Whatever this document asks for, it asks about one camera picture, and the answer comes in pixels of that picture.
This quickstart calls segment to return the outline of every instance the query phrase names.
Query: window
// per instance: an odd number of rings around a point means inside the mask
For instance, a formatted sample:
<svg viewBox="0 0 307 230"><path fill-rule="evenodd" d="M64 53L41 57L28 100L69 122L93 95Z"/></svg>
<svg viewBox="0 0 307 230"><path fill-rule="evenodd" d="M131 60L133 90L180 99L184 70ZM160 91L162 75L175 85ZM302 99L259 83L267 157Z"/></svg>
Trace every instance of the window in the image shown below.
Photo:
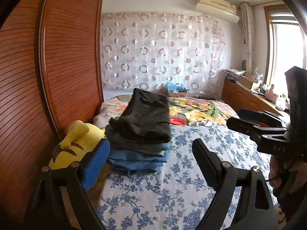
<svg viewBox="0 0 307 230"><path fill-rule="evenodd" d="M264 7L268 28L268 63L265 83L274 92L288 95L285 72L297 66L306 69L306 39L296 18L285 5Z"/></svg>

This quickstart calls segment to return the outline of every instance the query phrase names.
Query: wooden slatted panel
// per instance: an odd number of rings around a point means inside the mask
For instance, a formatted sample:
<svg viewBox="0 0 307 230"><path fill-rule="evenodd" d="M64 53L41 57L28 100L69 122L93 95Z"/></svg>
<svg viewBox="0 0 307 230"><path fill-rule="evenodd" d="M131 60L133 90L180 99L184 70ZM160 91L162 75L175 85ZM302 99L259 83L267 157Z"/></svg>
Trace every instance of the wooden slatted panel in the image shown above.
<svg viewBox="0 0 307 230"><path fill-rule="evenodd" d="M88 121L100 103L96 22L101 0L51 0L46 19L45 58L50 96L63 130Z"/></svg>
<svg viewBox="0 0 307 230"><path fill-rule="evenodd" d="M19 223L58 142L36 76L40 1L21 0L0 30L0 204Z"/></svg>

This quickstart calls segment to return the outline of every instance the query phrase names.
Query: stack of folded clothes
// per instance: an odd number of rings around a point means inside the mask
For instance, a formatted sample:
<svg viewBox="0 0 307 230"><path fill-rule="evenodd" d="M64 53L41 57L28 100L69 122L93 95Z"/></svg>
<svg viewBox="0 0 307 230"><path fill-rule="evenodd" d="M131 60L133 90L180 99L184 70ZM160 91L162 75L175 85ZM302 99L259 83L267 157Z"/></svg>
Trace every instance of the stack of folded clothes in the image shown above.
<svg viewBox="0 0 307 230"><path fill-rule="evenodd" d="M168 98L134 89L118 120L106 126L110 170L121 175L155 172L169 158Z"/></svg>

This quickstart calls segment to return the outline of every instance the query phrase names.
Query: yellow plush toy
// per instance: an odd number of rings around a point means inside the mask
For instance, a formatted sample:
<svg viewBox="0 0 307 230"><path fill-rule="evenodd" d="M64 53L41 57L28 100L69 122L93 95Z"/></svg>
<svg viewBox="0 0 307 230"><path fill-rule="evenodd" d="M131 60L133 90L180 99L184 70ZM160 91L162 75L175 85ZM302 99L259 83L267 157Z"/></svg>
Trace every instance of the yellow plush toy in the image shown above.
<svg viewBox="0 0 307 230"><path fill-rule="evenodd" d="M64 140L53 150L53 158L49 162L52 170L66 168L73 161L81 161L104 138L104 130L80 120L74 121L67 132Z"/></svg>

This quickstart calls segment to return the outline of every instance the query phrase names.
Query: screw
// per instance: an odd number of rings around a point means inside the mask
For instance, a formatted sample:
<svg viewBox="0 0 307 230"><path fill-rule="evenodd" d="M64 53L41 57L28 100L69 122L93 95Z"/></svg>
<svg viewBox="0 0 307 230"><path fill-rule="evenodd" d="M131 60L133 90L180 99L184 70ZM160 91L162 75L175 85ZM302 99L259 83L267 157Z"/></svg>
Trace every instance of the screw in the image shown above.
<svg viewBox="0 0 307 230"><path fill-rule="evenodd" d="M253 167L253 171L255 171L255 172L260 172L260 168L259 168L258 166L254 166L254 167Z"/></svg>
<svg viewBox="0 0 307 230"><path fill-rule="evenodd" d="M223 167L229 168L231 164L229 162L222 162Z"/></svg>
<svg viewBox="0 0 307 230"><path fill-rule="evenodd" d="M70 164L71 167L76 168L80 165L80 163L78 161L74 161Z"/></svg>
<svg viewBox="0 0 307 230"><path fill-rule="evenodd" d="M45 167L42 167L41 169L43 172L47 172L49 170L49 167L48 166L45 166Z"/></svg>

